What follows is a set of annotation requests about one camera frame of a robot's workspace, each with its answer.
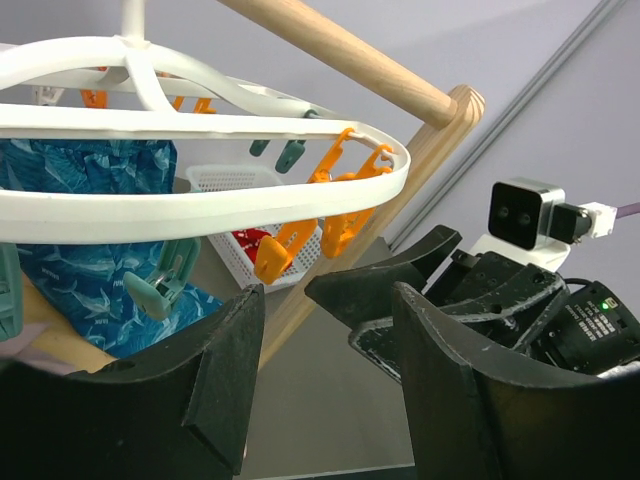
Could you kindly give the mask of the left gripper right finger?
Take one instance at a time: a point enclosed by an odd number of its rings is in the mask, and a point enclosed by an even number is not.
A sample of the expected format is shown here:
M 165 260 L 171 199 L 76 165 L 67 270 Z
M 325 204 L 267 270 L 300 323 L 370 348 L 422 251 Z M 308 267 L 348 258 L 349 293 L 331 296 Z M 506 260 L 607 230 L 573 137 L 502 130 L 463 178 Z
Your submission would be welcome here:
M 413 287 L 393 331 L 421 479 L 635 479 L 639 376 L 599 378 L 511 351 Z

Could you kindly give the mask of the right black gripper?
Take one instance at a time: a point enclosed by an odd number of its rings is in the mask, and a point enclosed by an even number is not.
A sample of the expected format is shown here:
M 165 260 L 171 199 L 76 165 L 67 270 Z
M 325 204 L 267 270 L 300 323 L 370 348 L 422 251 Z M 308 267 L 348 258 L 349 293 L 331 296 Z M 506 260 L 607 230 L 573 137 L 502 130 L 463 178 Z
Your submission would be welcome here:
M 315 277 L 305 294 L 353 330 L 351 346 L 397 382 L 446 383 L 450 348 L 442 334 L 450 317 L 506 348 L 530 350 L 569 298 L 554 272 L 495 252 L 456 250 L 425 293 L 439 309 L 390 316 L 393 284 L 422 290 L 461 241 L 458 231 L 437 225 L 389 259 Z

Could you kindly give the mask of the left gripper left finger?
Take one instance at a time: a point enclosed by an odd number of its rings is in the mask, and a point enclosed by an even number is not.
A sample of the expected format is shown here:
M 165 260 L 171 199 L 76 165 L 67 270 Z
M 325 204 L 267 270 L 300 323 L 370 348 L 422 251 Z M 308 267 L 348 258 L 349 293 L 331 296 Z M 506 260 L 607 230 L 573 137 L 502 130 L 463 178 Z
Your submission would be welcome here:
M 101 370 L 1 363 L 5 479 L 230 479 L 241 471 L 265 324 L 245 288 Z

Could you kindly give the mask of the white round clip hanger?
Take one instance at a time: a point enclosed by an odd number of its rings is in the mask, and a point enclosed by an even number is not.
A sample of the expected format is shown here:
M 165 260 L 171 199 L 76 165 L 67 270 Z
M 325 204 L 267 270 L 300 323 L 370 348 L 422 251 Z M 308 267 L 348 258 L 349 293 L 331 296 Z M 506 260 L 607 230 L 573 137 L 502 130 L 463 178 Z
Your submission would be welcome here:
M 218 234 L 260 224 L 342 215 L 399 195 L 411 165 L 406 147 L 367 124 L 263 86 L 227 77 L 163 46 L 146 29 L 143 1 L 119 3 L 117 34 L 64 35 L 92 22 L 86 1 L 1 5 L 1 86 L 124 92 L 134 109 L 5 103 L 5 140 L 170 140 L 188 161 L 225 158 L 224 144 L 252 140 L 356 141 L 385 159 L 361 179 L 204 193 L 1 192 L 1 239 L 15 244 L 125 244 Z

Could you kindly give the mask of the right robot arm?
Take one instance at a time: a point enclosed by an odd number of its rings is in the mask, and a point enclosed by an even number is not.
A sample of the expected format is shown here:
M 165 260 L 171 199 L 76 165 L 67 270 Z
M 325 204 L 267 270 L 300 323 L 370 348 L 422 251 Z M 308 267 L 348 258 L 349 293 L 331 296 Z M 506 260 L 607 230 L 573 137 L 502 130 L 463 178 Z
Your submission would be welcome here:
M 394 257 L 315 277 L 305 294 L 346 325 L 349 345 L 395 381 L 397 282 L 488 339 L 562 369 L 602 375 L 638 360 L 639 322 L 607 286 L 496 251 L 469 254 L 459 249 L 461 240 L 438 225 Z

